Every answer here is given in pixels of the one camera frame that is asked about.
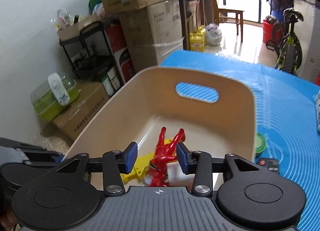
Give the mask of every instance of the yellow toy piece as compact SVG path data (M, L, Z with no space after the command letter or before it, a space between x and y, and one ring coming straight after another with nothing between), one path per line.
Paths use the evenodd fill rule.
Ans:
M172 142L172 139L165 139L164 144L167 145ZM150 161L152 160L155 152L151 152L147 155L138 157L131 173L129 174L120 174L122 181L127 183L129 180L138 177L138 179L142 180L148 171L148 166Z

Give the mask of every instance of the white cabinet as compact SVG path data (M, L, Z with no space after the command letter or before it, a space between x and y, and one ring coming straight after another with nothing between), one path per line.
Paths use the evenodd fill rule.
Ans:
M297 75L314 83L320 75L320 3L315 0L299 0L295 1L294 8L304 17L304 21L299 21L294 27L303 52Z

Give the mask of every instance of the red bucket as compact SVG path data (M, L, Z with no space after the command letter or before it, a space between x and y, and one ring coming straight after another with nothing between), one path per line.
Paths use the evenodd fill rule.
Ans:
M272 24L268 23L266 20L263 21L262 23L262 30L263 30L263 42L267 43L268 40L272 40L272 29L273 29ZM282 37L282 31L279 30L276 33L276 44L279 45Z

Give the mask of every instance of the blue cutting mat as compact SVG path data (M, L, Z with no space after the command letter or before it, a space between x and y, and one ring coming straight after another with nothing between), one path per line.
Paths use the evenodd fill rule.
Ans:
M237 79L256 98L257 130L268 137L262 157L277 158L280 174L298 183L307 194L300 231L320 230L320 135L316 130L313 96L320 87L259 64L219 54L175 51L163 66L184 67ZM214 100L216 92L179 84L177 90L193 97Z

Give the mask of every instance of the wooden chair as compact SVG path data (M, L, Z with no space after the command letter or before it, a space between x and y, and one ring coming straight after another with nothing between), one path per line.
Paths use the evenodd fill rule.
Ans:
M212 0L212 21L219 25L220 23L235 23L237 26L237 35L239 35L239 25L241 30L241 42L243 42L243 12L227 8L225 5L218 6L217 0ZM228 13L235 13L236 19L228 18Z

